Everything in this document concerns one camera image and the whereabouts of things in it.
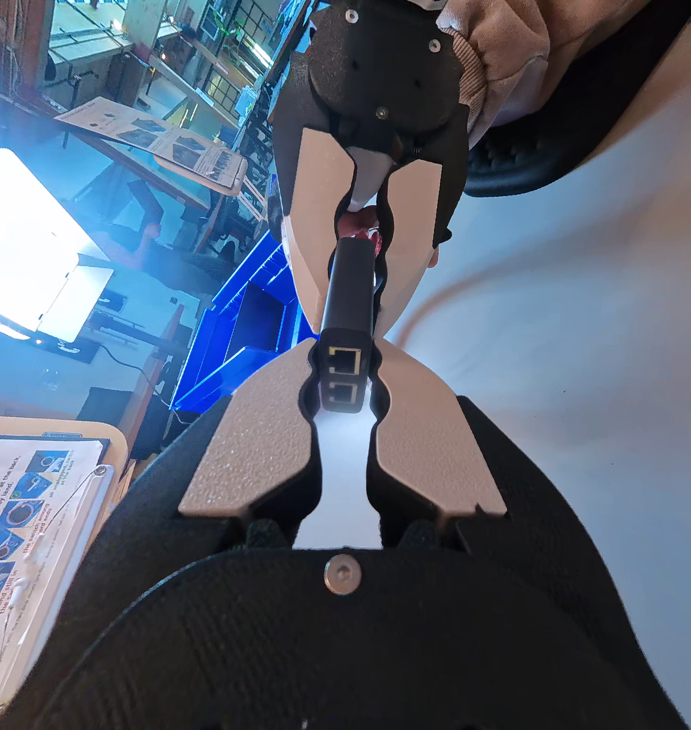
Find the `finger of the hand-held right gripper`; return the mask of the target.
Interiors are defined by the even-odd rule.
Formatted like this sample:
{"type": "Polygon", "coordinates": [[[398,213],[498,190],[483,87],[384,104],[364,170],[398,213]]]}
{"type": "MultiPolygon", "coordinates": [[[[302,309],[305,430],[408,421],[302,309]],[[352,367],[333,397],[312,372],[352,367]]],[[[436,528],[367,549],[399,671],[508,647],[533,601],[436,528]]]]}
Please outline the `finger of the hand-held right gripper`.
{"type": "Polygon", "coordinates": [[[403,314],[432,259],[442,167],[415,160],[388,178],[387,202],[394,223],[385,251],[375,336],[382,338],[403,314]]]}
{"type": "Polygon", "coordinates": [[[354,161],[330,134],[303,130],[286,214],[286,249],[299,304],[313,332],[321,330],[329,290],[336,214],[350,197],[355,172],[354,161]]]}

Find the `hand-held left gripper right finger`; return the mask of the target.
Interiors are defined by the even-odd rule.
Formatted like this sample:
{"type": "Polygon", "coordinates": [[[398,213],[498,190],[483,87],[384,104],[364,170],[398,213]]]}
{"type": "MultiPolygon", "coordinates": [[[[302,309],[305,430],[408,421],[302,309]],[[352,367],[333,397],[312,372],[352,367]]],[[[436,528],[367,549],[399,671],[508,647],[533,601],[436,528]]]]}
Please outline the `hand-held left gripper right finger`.
{"type": "Polygon", "coordinates": [[[504,499],[453,390],[387,340],[375,346],[370,504],[386,519],[504,516],[504,499]]]}

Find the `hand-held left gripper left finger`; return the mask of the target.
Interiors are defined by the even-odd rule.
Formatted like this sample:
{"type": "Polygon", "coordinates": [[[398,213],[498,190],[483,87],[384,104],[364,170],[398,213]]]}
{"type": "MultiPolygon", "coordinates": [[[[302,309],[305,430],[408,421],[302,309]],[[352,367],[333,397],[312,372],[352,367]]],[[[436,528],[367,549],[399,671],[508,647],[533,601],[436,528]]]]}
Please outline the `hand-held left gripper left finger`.
{"type": "Polygon", "coordinates": [[[237,388],[178,510],[186,517],[304,519],[321,498],[309,338],[237,388]]]}

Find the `black ethernet port adapter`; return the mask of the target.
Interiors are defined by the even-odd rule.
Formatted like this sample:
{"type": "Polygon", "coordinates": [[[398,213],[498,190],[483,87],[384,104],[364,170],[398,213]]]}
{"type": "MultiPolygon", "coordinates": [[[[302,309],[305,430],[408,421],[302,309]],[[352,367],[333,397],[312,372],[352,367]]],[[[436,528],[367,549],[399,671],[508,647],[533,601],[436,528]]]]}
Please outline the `black ethernet port adapter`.
{"type": "Polygon", "coordinates": [[[375,245],[340,239],[318,345],[321,402],[335,413],[359,413],[364,404],[374,338],[375,245]]]}

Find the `blue plastic bin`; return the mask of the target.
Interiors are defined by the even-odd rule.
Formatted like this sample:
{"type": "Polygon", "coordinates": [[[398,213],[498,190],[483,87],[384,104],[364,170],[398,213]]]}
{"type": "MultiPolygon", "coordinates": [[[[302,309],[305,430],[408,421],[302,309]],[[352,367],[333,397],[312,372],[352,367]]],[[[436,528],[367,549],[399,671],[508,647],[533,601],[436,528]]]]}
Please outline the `blue plastic bin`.
{"type": "Polygon", "coordinates": [[[206,309],[169,409],[205,413],[277,356],[315,335],[283,246],[267,232],[206,309]]]}

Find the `metal shelving rack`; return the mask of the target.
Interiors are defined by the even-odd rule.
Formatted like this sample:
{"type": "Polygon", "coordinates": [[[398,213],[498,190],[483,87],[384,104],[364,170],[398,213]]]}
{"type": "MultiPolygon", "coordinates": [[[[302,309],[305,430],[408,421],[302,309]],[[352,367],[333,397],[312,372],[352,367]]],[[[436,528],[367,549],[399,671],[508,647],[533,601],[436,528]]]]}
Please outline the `metal shelving rack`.
{"type": "Polygon", "coordinates": [[[198,24],[195,89],[210,103],[207,133],[248,159],[261,193],[274,169],[276,90],[312,9],[305,1],[207,2],[198,24]]]}

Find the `clear acrylic sign holder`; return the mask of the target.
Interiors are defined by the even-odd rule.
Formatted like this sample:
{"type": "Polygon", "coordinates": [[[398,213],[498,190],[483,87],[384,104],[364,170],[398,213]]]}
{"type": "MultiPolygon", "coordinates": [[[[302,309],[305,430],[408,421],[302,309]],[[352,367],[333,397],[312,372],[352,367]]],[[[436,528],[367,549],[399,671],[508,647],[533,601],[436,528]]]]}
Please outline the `clear acrylic sign holder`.
{"type": "Polygon", "coordinates": [[[68,480],[12,559],[0,561],[0,714],[50,638],[113,479],[113,467],[101,465],[76,487],[68,480]]]}

